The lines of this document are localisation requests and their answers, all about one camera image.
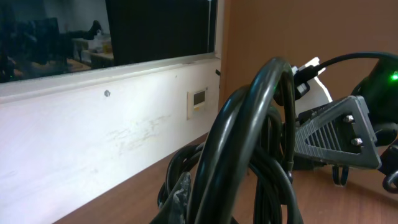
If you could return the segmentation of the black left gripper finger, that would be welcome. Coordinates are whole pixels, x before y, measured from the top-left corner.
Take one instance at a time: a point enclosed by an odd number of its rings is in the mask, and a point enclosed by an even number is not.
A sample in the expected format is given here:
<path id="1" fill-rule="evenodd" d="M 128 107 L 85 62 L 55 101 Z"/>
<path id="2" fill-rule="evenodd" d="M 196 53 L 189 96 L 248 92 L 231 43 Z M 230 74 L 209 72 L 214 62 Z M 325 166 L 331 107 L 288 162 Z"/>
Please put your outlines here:
<path id="1" fill-rule="evenodd" d="M 168 199 L 150 224 L 185 224 L 191 192 L 191 174 L 183 172 Z"/>

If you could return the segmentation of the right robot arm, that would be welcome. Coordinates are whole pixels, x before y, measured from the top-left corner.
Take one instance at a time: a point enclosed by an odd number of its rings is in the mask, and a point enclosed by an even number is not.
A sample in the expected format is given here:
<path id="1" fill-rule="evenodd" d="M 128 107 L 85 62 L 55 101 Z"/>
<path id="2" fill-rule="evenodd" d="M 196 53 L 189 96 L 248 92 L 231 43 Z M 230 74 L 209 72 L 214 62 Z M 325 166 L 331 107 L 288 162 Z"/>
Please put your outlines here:
<path id="1" fill-rule="evenodd" d="M 332 166 L 336 185 L 347 183 L 351 168 L 378 170 L 382 186 L 397 193 L 397 57 L 378 56 L 377 64 L 350 95 L 332 100 L 318 79 L 327 66 L 359 58 L 318 58 L 298 70 L 309 79 L 298 86 L 295 156 L 296 169 Z"/>

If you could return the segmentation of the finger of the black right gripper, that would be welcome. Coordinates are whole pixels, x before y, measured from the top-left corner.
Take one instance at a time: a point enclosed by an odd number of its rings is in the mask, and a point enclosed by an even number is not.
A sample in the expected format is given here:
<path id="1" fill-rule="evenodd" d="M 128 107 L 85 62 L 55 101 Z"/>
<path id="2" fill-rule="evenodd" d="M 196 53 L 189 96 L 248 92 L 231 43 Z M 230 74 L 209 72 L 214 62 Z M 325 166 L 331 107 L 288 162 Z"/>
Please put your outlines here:
<path id="1" fill-rule="evenodd" d="M 378 169 L 377 138 L 362 96 L 347 96 L 299 114 L 295 155 L 359 169 Z"/>

